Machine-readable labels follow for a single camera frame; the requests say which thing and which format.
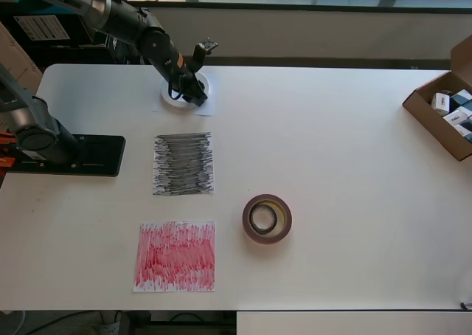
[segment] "tape roll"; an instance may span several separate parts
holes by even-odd
[[[265,228],[257,226],[257,222],[254,220],[255,213],[262,210],[274,212],[273,224]],[[254,197],[244,207],[244,231],[253,241],[259,244],[274,244],[281,241],[290,232],[291,227],[292,214],[290,208],[277,196],[259,195]]]

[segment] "red scribbles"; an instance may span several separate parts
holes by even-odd
[[[134,291],[213,291],[215,222],[141,225]]]

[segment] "open cardboard box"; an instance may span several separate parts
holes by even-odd
[[[450,72],[416,89],[403,103],[405,109],[459,161],[472,155],[472,143],[431,107],[431,101],[439,91],[457,93],[463,89],[472,94],[472,36],[451,50]]]

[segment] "black mounting plate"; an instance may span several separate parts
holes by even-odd
[[[118,175],[125,150],[124,137],[94,134],[74,134],[73,136],[80,144],[80,154],[70,165],[40,162],[21,153],[16,156],[15,164],[8,168],[7,172],[83,176]]]

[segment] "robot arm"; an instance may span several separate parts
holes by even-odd
[[[203,84],[195,73],[203,65],[205,55],[217,46],[216,43],[209,39],[202,41],[195,47],[193,60],[185,63],[169,35],[146,9],[135,8],[124,0],[44,1],[80,14],[91,28],[99,32],[133,44],[169,83],[170,96],[172,90],[178,93],[174,99],[183,97],[197,106],[207,100]],[[18,147],[35,161],[70,165],[78,156],[84,155],[83,145],[49,115],[46,102],[22,89],[2,66],[0,116],[15,135]]]
[[[44,0],[80,14],[93,29],[133,44],[169,83],[169,91],[197,106],[207,100],[203,85],[196,79],[203,59],[217,44],[202,41],[195,47],[192,63],[184,62],[169,35],[152,13],[135,8],[124,0]]]

